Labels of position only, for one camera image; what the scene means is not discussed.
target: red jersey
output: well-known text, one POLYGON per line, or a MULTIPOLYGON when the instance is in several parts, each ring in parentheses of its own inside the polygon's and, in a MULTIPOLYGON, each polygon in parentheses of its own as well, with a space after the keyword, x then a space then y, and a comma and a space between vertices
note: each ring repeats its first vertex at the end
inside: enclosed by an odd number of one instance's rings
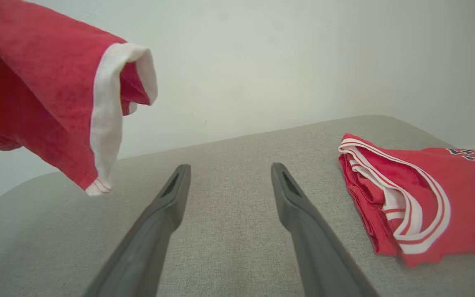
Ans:
POLYGON ((346 134, 339 151, 375 253, 415 267, 475 252, 475 150, 385 150, 346 134))

